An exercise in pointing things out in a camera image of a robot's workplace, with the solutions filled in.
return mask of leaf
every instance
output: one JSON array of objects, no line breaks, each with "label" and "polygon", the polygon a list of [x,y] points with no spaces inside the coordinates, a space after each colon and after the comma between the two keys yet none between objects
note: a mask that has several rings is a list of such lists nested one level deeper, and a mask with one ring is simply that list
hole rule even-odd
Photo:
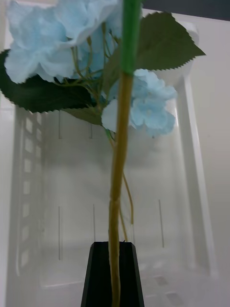
[{"label": "leaf", "polygon": [[41,79],[38,75],[16,84],[6,73],[4,62],[9,50],[0,54],[0,89],[15,105],[31,112],[47,112],[64,108],[85,108],[94,105],[86,88],[62,87]]},{"label": "leaf", "polygon": [[[119,77],[120,50],[121,45],[104,69],[105,93],[108,93]],[[156,12],[142,18],[136,69],[175,69],[202,55],[205,55],[204,52],[195,45],[187,30],[170,13]]]},{"label": "leaf", "polygon": [[63,111],[91,124],[102,126],[102,118],[96,107],[90,106],[84,109],[64,109]]}]

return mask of light blue flower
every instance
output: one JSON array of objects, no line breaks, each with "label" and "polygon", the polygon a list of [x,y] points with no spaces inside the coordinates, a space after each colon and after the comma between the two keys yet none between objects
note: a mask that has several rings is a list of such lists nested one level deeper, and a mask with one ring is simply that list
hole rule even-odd
[{"label": "light blue flower", "polygon": [[[112,101],[103,110],[102,124],[106,129],[116,132],[118,83],[109,94]],[[169,99],[176,97],[171,86],[165,86],[155,73],[137,70],[134,74],[129,125],[139,130],[146,128],[151,137],[167,134],[173,130],[175,118],[165,107]]]},{"label": "light blue flower", "polygon": [[79,46],[108,18],[119,0],[59,0],[57,19],[70,38],[64,45]]},{"label": "light blue flower", "polygon": [[54,8],[42,9],[12,1],[8,19],[14,41],[5,67],[12,81],[23,83],[35,74],[52,81],[54,77],[73,74],[71,51],[60,48],[67,38],[65,28],[55,18]]}]

